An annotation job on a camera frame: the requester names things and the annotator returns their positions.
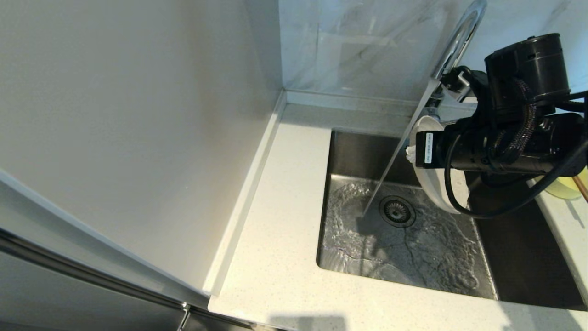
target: speckled countertop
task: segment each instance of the speckled countertop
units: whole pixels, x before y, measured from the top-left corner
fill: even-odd
[[[331,129],[395,133],[407,122],[407,116],[289,104],[210,311],[297,330],[588,330],[586,312],[440,292],[316,264]],[[543,193],[539,203],[586,284],[585,202],[570,207]]]

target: sink basin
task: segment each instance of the sink basin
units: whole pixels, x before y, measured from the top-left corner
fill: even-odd
[[[401,153],[363,215],[398,143],[393,137],[333,131],[317,253],[321,268],[487,299],[586,310],[535,202],[492,220],[447,213],[427,197]],[[495,209],[528,190],[525,183],[488,188],[475,173],[466,178],[475,210]]]

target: refrigerator door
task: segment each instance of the refrigerator door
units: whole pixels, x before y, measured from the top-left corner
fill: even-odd
[[[0,321],[4,323],[58,330],[175,331],[183,316],[180,309],[104,289],[0,252]]]
[[[208,304],[207,297],[90,236],[2,182],[0,230],[160,295],[202,308]]]

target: water stream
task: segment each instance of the water stream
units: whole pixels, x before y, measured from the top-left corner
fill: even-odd
[[[438,80],[436,80],[434,78],[429,79],[429,82],[427,83],[427,89],[425,90],[425,93],[423,93],[423,97],[420,99],[419,105],[416,107],[415,113],[412,115],[410,122],[406,126],[406,129],[405,129],[404,133],[402,134],[402,137],[400,138],[400,143],[398,144],[398,146],[396,146],[396,149],[394,150],[394,154],[392,154],[392,157],[390,158],[390,161],[388,162],[388,165],[386,166],[386,170],[384,170],[382,177],[377,182],[377,185],[376,185],[375,189],[373,190],[372,196],[370,197],[369,201],[367,202],[367,205],[363,209],[364,216],[368,212],[369,207],[372,205],[372,202],[374,201],[374,198],[376,197],[378,190],[380,189],[380,187],[382,186],[382,183],[384,182],[384,178],[386,178],[386,175],[388,175],[388,171],[390,171],[390,168],[392,167],[392,164],[394,163],[396,156],[398,156],[398,152],[400,151],[401,148],[403,148],[404,142],[406,141],[406,139],[408,138],[408,135],[412,131],[412,127],[416,123],[416,120],[419,119],[420,113],[423,111],[425,104],[427,103],[427,101],[429,100],[430,96],[433,94],[435,89],[439,86],[439,84],[440,84],[440,82]]]

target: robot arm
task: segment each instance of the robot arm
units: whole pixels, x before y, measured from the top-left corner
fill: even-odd
[[[482,178],[543,175],[553,181],[579,174],[587,159],[588,92],[570,94],[559,34],[510,45],[485,63],[487,73],[456,67],[442,77],[448,94],[458,101],[475,98],[477,108],[444,131],[417,133],[416,166],[444,168],[446,177],[450,168],[482,172]],[[584,102],[571,101],[578,98]],[[554,114],[555,108],[570,112]],[[538,183],[536,194],[549,184]]]

